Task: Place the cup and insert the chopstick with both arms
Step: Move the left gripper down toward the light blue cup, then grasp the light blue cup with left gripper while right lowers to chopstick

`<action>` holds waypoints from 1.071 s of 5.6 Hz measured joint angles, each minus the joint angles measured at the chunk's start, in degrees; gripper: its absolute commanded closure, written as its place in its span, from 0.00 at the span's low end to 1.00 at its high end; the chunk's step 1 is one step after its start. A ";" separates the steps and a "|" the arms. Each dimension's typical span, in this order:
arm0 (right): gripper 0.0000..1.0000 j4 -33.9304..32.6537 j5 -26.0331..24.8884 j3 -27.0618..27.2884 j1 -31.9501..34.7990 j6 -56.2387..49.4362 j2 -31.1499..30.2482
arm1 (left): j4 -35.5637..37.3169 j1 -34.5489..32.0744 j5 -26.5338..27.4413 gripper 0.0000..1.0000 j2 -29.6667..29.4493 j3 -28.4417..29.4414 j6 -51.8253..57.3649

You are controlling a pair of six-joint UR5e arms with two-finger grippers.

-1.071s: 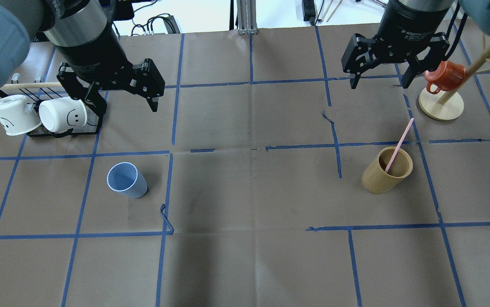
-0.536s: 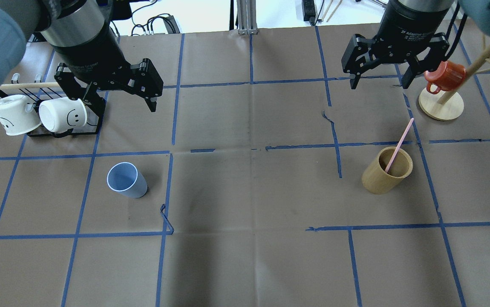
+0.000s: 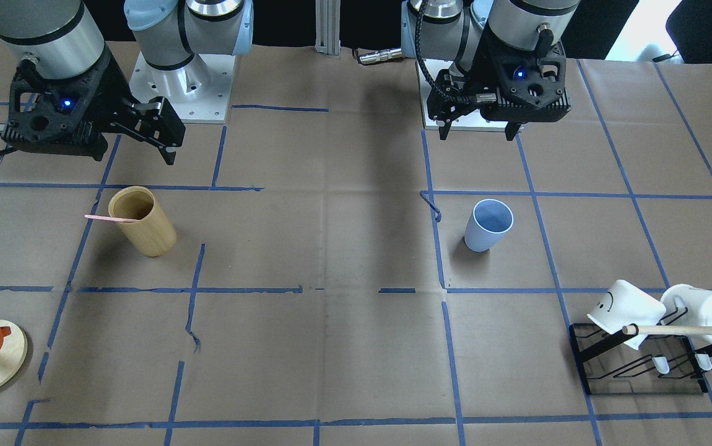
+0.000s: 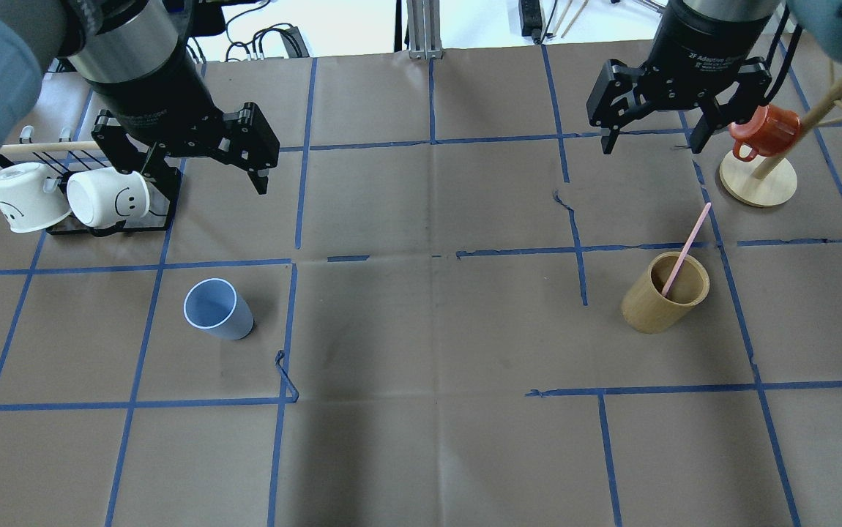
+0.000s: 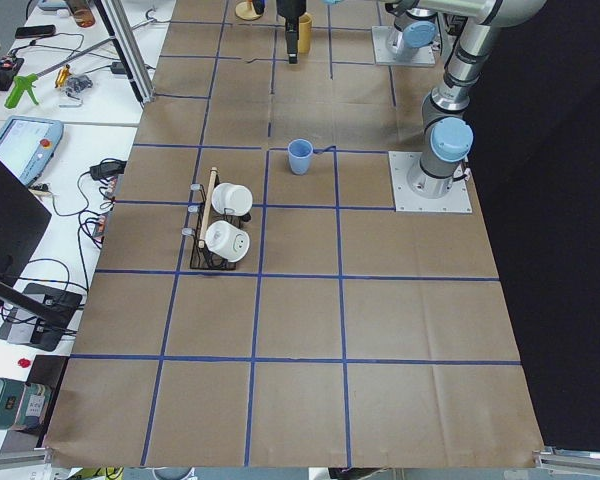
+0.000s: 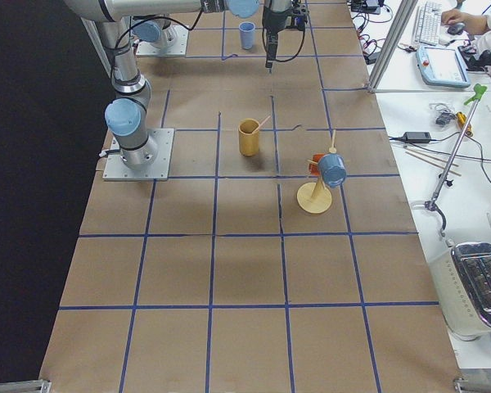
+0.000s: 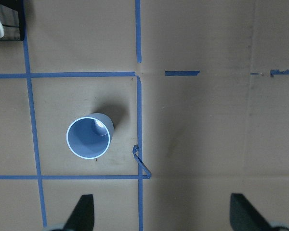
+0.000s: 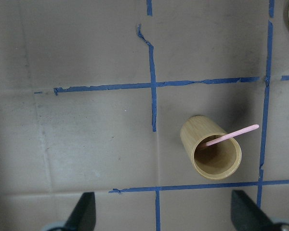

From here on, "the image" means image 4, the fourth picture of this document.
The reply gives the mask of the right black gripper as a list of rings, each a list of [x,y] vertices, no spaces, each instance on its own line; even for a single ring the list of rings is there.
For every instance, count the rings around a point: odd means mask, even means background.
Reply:
[[[701,111],[693,154],[730,122],[752,116],[772,76],[749,53],[772,14],[771,6],[667,6],[647,59],[637,67],[606,61],[589,94],[602,153],[612,153],[620,129],[653,111]]]

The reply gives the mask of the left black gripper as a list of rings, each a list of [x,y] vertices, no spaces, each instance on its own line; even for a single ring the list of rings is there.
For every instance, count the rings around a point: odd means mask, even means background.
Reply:
[[[139,187],[133,174],[152,184],[177,207],[180,170],[167,164],[171,157],[210,157],[248,171],[258,195],[266,195],[269,171],[277,166],[280,141],[257,104],[248,102],[236,113],[215,104],[195,64],[184,49],[176,49],[151,73],[123,83],[91,83],[106,109],[125,133],[95,131],[100,149],[113,173],[103,177],[110,189]],[[138,149],[133,141],[149,146]]]

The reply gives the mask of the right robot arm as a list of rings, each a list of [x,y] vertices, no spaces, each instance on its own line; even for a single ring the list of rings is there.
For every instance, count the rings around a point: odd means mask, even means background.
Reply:
[[[612,153],[629,123],[655,111],[699,110],[689,140],[699,153],[709,137],[771,103],[783,79],[770,73],[772,56],[751,51],[779,7],[794,23],[783,66],[804,33],[842,64],[842,1],[669,1],[641,66],[608,60],[592,87],[587,116],[603,152]]]

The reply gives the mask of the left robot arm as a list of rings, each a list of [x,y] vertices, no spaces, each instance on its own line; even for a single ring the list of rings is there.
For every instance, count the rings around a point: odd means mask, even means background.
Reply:
[[[191,21],[160,1],[0,1],[0,149],[29,114],[49,64],[66,58],[106,109],[92,135],[112,166],[176,200],[167,157],[209,157],[266,194],[280,143],[257,104],[215,104],[187,52]]]

